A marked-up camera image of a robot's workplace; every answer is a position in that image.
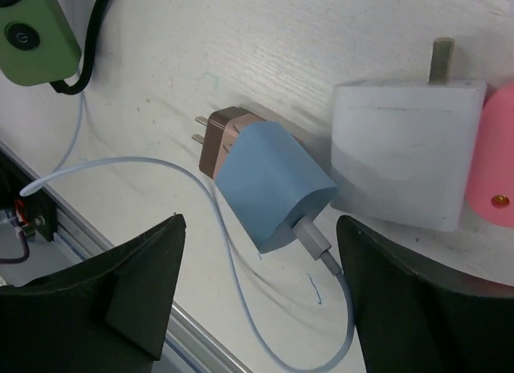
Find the green power strip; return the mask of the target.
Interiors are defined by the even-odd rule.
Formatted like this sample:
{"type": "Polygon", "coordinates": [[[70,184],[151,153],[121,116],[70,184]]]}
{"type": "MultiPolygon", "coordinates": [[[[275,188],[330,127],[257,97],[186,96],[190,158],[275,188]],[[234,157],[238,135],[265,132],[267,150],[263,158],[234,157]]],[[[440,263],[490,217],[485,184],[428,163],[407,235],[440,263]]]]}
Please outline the green power strip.
{"type": "Polygon", "coordinates": [[[81,50],[58,0],[1,0],[1,71],[30,87],[74,76],[81,50]]]}

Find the pale pink plug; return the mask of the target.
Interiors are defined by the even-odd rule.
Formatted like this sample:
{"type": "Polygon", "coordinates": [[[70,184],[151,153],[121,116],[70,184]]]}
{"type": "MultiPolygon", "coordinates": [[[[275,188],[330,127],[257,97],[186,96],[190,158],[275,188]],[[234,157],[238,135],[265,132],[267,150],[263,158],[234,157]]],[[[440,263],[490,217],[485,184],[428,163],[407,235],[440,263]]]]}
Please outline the pale pink plug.
{"type": "Polygon", "coordinates": [[[244,108],[232,106],[219,109],[209,117],[196,117],[195,121],[206,128],[204,135],[192,136],[196,142],[202,144],[199,170],[215,179],[241,130],[250,124],[263,121],[263,118],[244,108]]]}

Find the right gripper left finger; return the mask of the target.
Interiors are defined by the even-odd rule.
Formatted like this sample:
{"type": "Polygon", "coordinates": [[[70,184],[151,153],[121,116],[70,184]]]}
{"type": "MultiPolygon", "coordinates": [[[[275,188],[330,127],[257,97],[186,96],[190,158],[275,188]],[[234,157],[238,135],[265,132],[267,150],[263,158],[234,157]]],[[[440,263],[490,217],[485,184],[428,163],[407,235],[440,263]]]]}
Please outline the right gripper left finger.
{"type": "Polygon", "coordinates": [[[2,371],[151,371],[161,358],[185,241],[185,219],[172,215],[93,258],[2,287],[2,371]]]}

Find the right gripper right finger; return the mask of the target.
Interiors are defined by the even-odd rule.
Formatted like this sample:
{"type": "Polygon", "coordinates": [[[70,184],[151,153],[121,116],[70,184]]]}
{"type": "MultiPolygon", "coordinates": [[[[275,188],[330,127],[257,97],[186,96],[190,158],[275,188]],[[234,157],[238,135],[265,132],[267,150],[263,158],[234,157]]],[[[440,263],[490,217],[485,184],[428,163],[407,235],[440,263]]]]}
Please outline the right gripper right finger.
{"type": "Polygon", "coordinates": [[[343,215],[337,242],[368,372],[511,372],[513,288],[343,215]]]}

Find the white plug charger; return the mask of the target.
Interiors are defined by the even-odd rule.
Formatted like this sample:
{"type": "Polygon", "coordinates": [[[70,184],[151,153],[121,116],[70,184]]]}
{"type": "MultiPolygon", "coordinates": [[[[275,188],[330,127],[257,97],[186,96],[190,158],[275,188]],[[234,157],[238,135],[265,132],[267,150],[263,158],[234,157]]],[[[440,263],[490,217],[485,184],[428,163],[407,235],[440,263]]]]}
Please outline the white plug charger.
{"type": "Polygon", "coordinates": [[[487,91],[450,77],[452,38],[438,38],[425,80],[362,81],[332,91],[332,206],[441,232],[459,225],[487,91]]]}

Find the light blue plug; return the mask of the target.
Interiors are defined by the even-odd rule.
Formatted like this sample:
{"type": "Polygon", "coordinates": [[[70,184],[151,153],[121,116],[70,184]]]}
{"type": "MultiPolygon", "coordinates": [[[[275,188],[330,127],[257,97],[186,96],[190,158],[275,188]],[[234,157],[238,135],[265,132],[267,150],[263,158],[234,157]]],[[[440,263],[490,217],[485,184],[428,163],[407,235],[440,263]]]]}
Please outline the light blue plug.
{"type": "Polygon", "coordinates": [[[214,183],[261,254],[294,241],[298,221],[315,219],[337,191],[301,144],[272,121],[241,131],[214,183]]]}

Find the pink square plug charger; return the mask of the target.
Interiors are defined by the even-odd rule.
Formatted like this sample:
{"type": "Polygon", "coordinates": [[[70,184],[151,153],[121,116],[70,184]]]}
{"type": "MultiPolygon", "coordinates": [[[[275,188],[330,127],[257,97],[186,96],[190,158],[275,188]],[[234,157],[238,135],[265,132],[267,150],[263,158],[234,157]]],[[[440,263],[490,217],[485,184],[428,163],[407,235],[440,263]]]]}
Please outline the pink square plug charger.
{"type": "Polygon", "coordinates": [[[513,227],[512,82],[492,93],[483,107],[466,200],[482,219],[513,227]]]}

